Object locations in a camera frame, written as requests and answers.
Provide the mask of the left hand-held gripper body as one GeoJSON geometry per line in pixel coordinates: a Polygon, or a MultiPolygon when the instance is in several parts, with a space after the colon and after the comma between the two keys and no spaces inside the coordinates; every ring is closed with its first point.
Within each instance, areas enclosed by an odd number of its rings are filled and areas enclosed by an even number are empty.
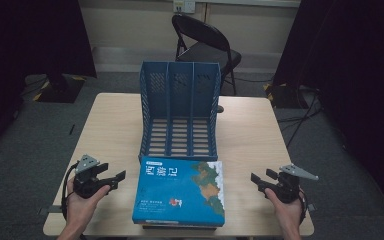
{"type": "Polygon", "coordinates": [[[109,185],[111,178],[99,179],[96,168],[100,161],[87,154],[83,155],[75,168],[73,191],[82,198],[90,198],[102,186],[109,185]]]}

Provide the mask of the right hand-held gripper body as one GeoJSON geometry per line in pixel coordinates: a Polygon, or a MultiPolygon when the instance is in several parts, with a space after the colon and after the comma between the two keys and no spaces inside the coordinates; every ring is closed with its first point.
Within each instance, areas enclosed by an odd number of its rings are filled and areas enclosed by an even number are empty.
{"type": "Polygon", "coordinates": [[[265,183],[266,188],[271,189],[278,199],[283,203],[292,203],[299,198],[300,179],[318,181],[319,177],[314,175],[295,164],[281,166],[279,168],[278,179],[276,184],[265,183]]]}

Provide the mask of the blue book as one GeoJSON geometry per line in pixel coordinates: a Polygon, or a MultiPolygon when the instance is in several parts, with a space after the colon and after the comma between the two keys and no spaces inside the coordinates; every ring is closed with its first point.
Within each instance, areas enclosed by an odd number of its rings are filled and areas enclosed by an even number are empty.
{"type": "Polygon", "coordinates": [[[223,226],[223,163],[144,157],[132,220],[154,226],[223,226]]]}

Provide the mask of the black book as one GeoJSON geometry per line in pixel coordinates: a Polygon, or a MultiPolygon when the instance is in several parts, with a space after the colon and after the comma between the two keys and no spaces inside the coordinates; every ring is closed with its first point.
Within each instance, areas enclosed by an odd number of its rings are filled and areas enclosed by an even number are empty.
{"type": "Polygon", "coordinates": [[[202,227],[202,226],[169,226],[169,225],[141,225],[143,229],[178,229],[178,230],[208,230],[215,231],[217,227],[202,227]]]}

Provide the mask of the blue plastic file rack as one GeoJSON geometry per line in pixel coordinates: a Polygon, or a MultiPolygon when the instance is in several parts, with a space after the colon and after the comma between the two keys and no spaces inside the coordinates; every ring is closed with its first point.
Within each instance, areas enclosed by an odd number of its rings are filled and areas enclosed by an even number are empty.
{"type": "Polygon", "coordinates": [[[142,63],[138,157],[216,161],[221,74],[217,63],[142,63]]]}

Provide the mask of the person's right hand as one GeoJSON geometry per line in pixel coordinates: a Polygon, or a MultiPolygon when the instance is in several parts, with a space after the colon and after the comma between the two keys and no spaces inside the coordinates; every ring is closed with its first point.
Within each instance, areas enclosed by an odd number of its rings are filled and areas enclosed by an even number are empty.
{"type": "Polygon", "coordinates": [[[280,229],[283,233],[299,233],[302,205],[299,200],[285,204],[281,202],[276,194],[269,188],[265,189],[269,201],[273,204],[275,215],[280,229]]]}

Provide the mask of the person's left hand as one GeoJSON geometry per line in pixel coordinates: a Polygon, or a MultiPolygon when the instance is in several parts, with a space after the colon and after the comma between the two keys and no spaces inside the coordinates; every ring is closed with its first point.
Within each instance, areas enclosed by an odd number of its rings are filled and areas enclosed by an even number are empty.
{"type": "Polygon", "coordinates": [[[82,198],[73,190],[73,181],[67,184],[70,195],[67,198],[67,228],[76,231],[84,231],[93,217],[95,209],[110,190],[108,185],[101,187],[93,196],[82,198]]]}

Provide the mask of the black stand base striped tape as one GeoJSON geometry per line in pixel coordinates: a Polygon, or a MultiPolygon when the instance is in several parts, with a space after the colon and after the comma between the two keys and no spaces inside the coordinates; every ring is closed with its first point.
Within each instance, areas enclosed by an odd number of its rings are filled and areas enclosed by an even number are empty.
{"type": "Polygon", "coordinates": [[[74,103],[86,79],[81,76],[46,76],[45,83],[33,97],[36,102],[74,103]]]}
{"type": "Polygon", "coordinates": [[[298,89],[280,85],[264,86],[267,99],[275,109],[307,109],[308,104],[298,89]]]}

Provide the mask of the black curtain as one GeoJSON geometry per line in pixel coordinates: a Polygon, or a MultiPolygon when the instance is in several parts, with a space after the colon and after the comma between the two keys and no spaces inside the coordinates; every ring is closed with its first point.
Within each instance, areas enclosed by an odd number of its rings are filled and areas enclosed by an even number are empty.
{"type": "Polygon", "coordinates": [[[0,0],[0,134],[36,74],[96,75],[79,0],[0,0]]]}
{"type": "Polygon", "coordinates": [[[384,194],[384,0],[301,0],[274,82],[319,90],[384,194]]]}

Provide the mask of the black folding chair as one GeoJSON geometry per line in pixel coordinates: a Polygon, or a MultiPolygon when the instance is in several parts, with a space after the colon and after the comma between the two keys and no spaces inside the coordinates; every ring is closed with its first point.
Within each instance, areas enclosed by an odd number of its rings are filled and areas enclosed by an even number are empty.
{"type": "Polygon", "coordinates": [[[177,34],[175,60],[181,62],[218,63],[221,84],[230,75],[233,94],[237,94],[234,69],[242,55],[230,47],[225,35],[216,27],[185,14],[175,14],[171,19],[177,34]]]}

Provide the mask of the white wall socket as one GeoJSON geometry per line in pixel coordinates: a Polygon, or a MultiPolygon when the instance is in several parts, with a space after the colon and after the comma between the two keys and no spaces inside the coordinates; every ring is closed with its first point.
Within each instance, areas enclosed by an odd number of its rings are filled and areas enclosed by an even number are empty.
{"type": "Polygon", "coordinates": [[[194,0],[173,0],[173,11],[175,13],[194,14],[196,2],[194,0]]]}

